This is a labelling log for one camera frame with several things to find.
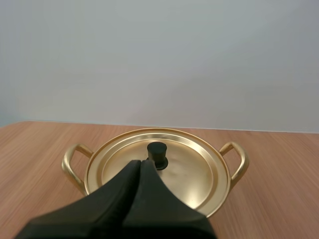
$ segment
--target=pot lid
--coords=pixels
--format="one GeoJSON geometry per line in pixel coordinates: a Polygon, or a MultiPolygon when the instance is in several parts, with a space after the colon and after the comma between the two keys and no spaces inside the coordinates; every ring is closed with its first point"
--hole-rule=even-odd
{"type": "Polygon", "coordinates": [[[189,207],[210,216],[225,201],[231,179],[219,151],[192,134],[168,128],[138,129],[105,143],[88,164],[87,193],[107,183],[131,160],[151,157],[162,181],[189,207]]]}

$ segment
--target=wooden table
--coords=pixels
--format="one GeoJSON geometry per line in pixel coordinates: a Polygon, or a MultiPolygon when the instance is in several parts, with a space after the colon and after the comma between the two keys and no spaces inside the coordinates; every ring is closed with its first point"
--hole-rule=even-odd
{"type": "MultiPolygon", "coordinates": [[[[135,126],[19,122],[0,128],[0,238],[12,238],[32,217],[82,197],[61,171],[66,149],[92,150],[135,126]]],[[[250,156],[246,175],[210,218],[219,239],[319,238],[319,134],[183,129],[216,148],[240,143],[250,156]]],[[[238,156],[226,157],[231,169],[238,156]]],[[[76,153],[81,176],[87,158],[76,153]]]]}

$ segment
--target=aluminum pot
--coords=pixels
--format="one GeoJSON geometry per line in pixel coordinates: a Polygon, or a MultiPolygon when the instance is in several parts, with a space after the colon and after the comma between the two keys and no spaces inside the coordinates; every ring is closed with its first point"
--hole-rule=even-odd
{"type": "Polygon", "coordinates": [[[121,134],[96,152],[82,144],[71,146],[62,160],[62,170],[84,195],[88,195],[111,180],[131,160],[147,159],[147,145],[155,141],[167,145],[168,166],[158,171],[162,181],[177,198],[207,217],[222,206],[249,165],[246,151],[237,143],[226,143],[217,150],[201,138],[183,131],[144,128],[121,134]],[[238,153],[241,162],[230,175],[223,156],[232,149],[238,153]],[[84,180],[70,166],[75,151],[89,158],[84,180]]]}

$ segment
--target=lid knob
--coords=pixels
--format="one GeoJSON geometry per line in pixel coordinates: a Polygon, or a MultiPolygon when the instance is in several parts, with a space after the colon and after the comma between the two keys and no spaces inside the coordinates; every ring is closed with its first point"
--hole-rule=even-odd
{"type": "Polygon", "coordinates": [[[162,142],[153,142],[148,144],[148,159],[155,162],[155,167],[157,170],[163,170],[168,165],[166,150],[167,146],[162,142]]]}

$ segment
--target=pot handle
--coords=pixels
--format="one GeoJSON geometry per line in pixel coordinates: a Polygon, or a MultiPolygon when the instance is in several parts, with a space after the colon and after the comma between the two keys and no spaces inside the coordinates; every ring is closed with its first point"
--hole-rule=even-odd
{"type": "Polygon", "coordinates": [[[226,143],[220,150],[220,154],[224,156],[226,153],[235,149],[235,151],[239,154],[241,158],[240,165],[236,172],[231,176],[230,181],[230,190],[236,185],[236,183],[244,176],[247,171],[249,165],[249,158],[246,151],[237,143],[235,142],[228,142],[226,143]]]}
{"type": "Polygon", "coordinates": [[[86,196],[87,193],[85,190],[84,182],[75,174],[70,165],[75,151],[83,153],[88,158],[91,158],[91,156],[93,155],[93,151],[83,144],[74,144],[66,151],[61,166],[63,172],[66,174],[69,180],[75,185],[75,187],[77,187],[77,189],[80,190],[82,194],[84,194],[84,196],[86,196]]]}

